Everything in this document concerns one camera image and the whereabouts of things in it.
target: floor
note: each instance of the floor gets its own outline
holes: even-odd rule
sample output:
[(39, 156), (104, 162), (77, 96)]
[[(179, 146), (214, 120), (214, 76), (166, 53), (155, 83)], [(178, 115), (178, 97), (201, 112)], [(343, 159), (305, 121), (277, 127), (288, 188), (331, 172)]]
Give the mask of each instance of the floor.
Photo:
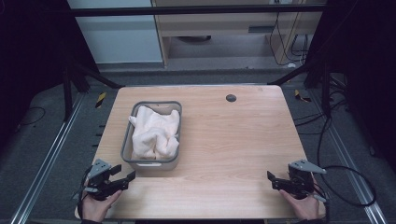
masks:
[[(104, 71), (103, 75), (127, 86), (265, 84), (283, 77), (304, 62), (295, 56), (295, 62), (278, 65), (262, 35), (212, 36), (209, 41), (174, 38), (172, 44), (166, 67), (140, 67), (133, 72)], [(297, 41), (295, 49), (301, 44), (302, 41)], [(334, 107), (332, 123), (320, 137), (325, 123), (320, 115), (320, 86), (306, 90), (303, 81), (304, 74), (282, 85), (282, 90), (307, 158), (317, 161), (320, 150), (322, 166), (348, 165), (358, 169), (376, 189), (376, 203), (365, 208), (350, 205), (331, 193), (330, 222), (396, 223), (392, 209), (396, 204), (393, 196), (396, 175), (383, 158), (370, 155), (347, 104)], [(62, 86), (43, 91), (33, 100), (21, 127), (7, 146), (8, 154), (0, 160), (3, 180), (0, 183), (0, 223), (8, 223), (13, 217), (25, 218), (30, 223), (78, 223), (74, 217), (76, 202), (71, 196), (78, 188), (85, 168), (92, 162), (117, 95), (117, 90), (100, 82), (91, 78), (89, 82), (91, 89), (88, 93), (73, 90), (77, 113), (72, 123), (63, 123)], [(296, 98), (296, 90), (302, 98)], [(95, 108), (99, 94), (104, 91), (106, 98), (102, 106)], [(335, 93), (332, 105), (343, 100), (342, 94)], [(298, 125), (314, 117), (318, 119)], [(64, 130), (65, 139), (57, 138), (60, 130)], [(43, 171), (43, 164), (49, 167), (47, 171)], [(44, 174), (45, 178), (37, 179), (37, 174)], [(317, 179), (325, 186), (319, 176)], [(353, 203), (368, 203), (373, 196), (364, 180), (351, 173), (329, 170), (326, 179)], [(268, 220), (268, 223), (287, 221)]]

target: white cabinet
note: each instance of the white cabinet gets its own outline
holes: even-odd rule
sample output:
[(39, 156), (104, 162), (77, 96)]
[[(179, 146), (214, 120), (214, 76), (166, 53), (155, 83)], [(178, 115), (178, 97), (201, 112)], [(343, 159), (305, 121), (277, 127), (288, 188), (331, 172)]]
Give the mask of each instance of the white cabinet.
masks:
[[(68, 0), (68, 3), (71, 8), (151, 7), (149, 0)], [(76, 19), (99, 66), (163, 61), (153, 16)]]

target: black fabric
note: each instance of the black fabric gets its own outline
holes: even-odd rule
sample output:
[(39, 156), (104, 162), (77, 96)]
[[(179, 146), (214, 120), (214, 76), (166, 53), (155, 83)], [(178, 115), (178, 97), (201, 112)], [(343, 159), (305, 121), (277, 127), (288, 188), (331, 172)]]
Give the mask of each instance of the black fabric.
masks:
[[(330, 65), (330, 72), (346, 76), (350, 109), (373, 153), (386, 158), (396, 171), (396, 89), (393, 87), (396, 81), (396, 58), (393, 56), (396, 51), (393, 41), (396, 1), (384, 0), (381, 4), (375, 0), (344, 2), (346, 9), (323, 14), (307, 60), (318, 56), (316, 53), (337, 27), (336, 22), (348, 15), (326, 51), (326, 63)], [(320, 82), (323, 66), (319, 63), (308, 73), (307, 87)]]
[(68, 9), (66, 0), (4, 3), (6, 7), (0, 15), (0, 154), (33, 97), (62, 83), (65, 61), (54, 46), (58, 40), (51, 39), (51, 32), (64, 39), (65, 47), (79, 63), (98, 71), (75, 18), (47, 18), (47, 29), (34, 11), (42, 5)]

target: black pole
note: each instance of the black pole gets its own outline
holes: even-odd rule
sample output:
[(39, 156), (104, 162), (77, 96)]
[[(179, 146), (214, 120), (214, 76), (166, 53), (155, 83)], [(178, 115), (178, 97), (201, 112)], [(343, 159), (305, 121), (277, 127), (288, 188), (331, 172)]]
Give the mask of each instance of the black pole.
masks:
[(219, 14), (219, 13), (259, 13), (259, 12), (317, 12), (333, 6), (326, 4), (300, 5), (236, 5), (236, 6), (194, 6), (194, 7), (118, 7), (118, 8), (77, 8), (70, 10), (46, 10), (43, 13), (56, 16), (105, 17), (143, 16), (174, 14)]

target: metal rail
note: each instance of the metal rail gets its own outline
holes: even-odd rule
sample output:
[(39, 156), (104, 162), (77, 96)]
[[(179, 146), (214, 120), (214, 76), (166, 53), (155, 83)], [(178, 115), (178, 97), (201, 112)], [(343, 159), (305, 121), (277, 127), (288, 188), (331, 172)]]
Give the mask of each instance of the metal rail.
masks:
[(56, 162), (56, 158), (58, 157), (59, 152), (64, 145), (64, 141), (66, 136), (69, 134), (71, 127), (77, 117), (78, 111), (81, 108), (81, 103), (84, 99), (85, 94), (79, 93), (78, 98), (74, 104), (73, 113), (70, 116), (68, 121), (65, 121), (62, 125), (60, 131), (58, 132), (55, 140), (52, 143), (52, 146), (47, 154), (46, 159), (44, 159), (40, 169), (38, 170), (37, 175), (35, 176), (35, 180), (33, 181), (31, 187), (27, 191), (26, 195), (24, 196), (20, 206), (18, 207), (17, 211), (14, 213), (11, 224), (23, 224), (26, 222), (27, 218), (32, 211), (35, 201), (38, 198), (41, 190), (46, 183), (48, 176), (50, 175), (50, 171), (52, 169), (53, 164)]

